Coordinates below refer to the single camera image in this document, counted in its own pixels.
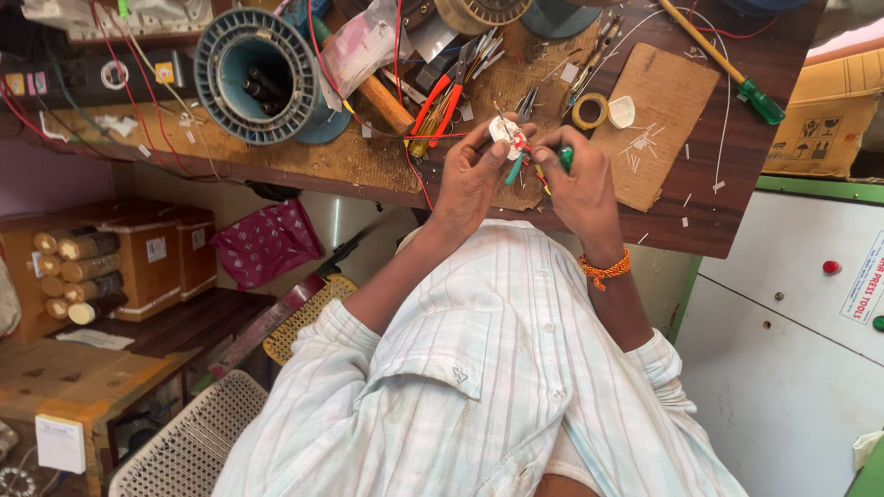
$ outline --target shirt pocket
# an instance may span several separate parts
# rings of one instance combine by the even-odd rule
[[[374,390],[383,378],[416,374],[444,381],[479,400],[491,320],[491,315],[476,310],[450,309],[388,330],[378,344],[362,394]]]

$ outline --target purple wall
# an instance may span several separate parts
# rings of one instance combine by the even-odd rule
[[[111,164],[0,140],[0,217],[113,198]]]

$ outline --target blue wire spool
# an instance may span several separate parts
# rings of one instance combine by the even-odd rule
[[[242,88],[252,66],[289,94],[274,116],[261,112],[261,104]],[[256,8],[233,9],[212,20],[194,56],[197,94],[209,115],[225,131],[252,145],[292,137],[323,143],[344,131],[350,115],[328,108],[318,71],[315,56],[294,27]]]

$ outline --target hand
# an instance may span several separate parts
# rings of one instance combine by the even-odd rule
[[[513,121],[517,116],[505,114]],[[513,161],[507,161],[509,143],[501,140],[490,143],[488,119],[478,125],[463,140],[448,150],[442,170],[442,187],[428,223],[438,223],[453,232],[460,241],[466,240],[482,224],[492,206],[494,188],[501,170],[508,170]],[[522,125],[527,137],[537,132],[537,126]]]
[[[561,168],[555,152],[563,145],[574,148],[570,175]],[[580,238],[590,265],[608,268],[617,264],[623,258],[623,238],[611,158],[591,147],[589,140],[571,126],[536,140],[531,156],[544,170],[555,213]]]

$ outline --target white chair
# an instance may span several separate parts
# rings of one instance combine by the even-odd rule
[[[117,471],[109,496],[211,495],[233,442],[265,402],[267,392],[252,377],[230,371]]]

